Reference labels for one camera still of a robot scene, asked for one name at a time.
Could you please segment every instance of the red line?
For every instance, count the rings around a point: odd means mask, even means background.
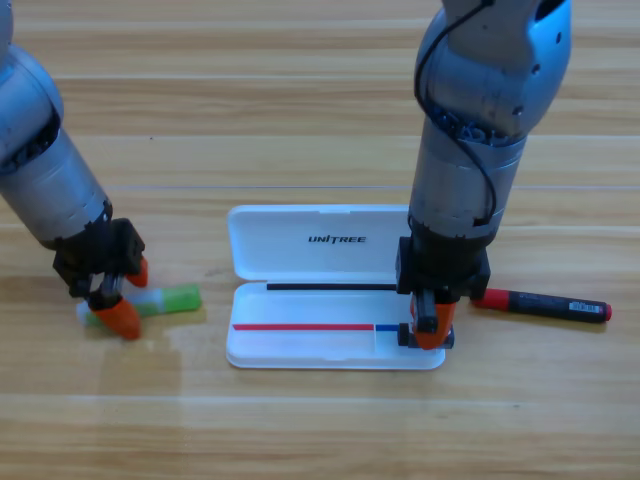
[[[353,323],[353,324],[331,324],[331,323],[237,323],[233,325],[234,330],[254,330],[254,331],[372,331],[373,324]]]

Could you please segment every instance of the marker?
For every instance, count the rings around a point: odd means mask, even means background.
[[[202,305],[197,285],[183,285],[170,288],[155,288],[125,296],[138,315],[150,317],[165,313],[197,310]],[[76,316],[85,326],[102,325],[102,321],[90,309],[87,302],[76,306]]]
[[[612,315],[611,305],[604,302],[493,288],[487,289],[482,300],[473,300],[472,303],[478,308],[585,323],[605,323]]]

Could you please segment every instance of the label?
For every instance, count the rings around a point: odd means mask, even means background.
[[[336,243],[365,243],[367,237],[334,237],[327,235],[326,237],[309,237],[309,243],[329,243],[335,245]]]
[[[569,303],[569,310],[573,310],[574,312],[602,313],[602,308],[598,305],[589,305],[584,302]]]

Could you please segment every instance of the blue line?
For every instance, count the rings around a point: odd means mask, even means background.
[[[391,324],[378,324],[376,325],[376,332],[397,332],[398,325]]]

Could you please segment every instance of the red and black marker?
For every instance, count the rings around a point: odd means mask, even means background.
[[[604,302],[492,288],[487,289],[482,300],[474,300],[473,304],[479,308],[585,323],[605,323],[612,315],[611,305]]]

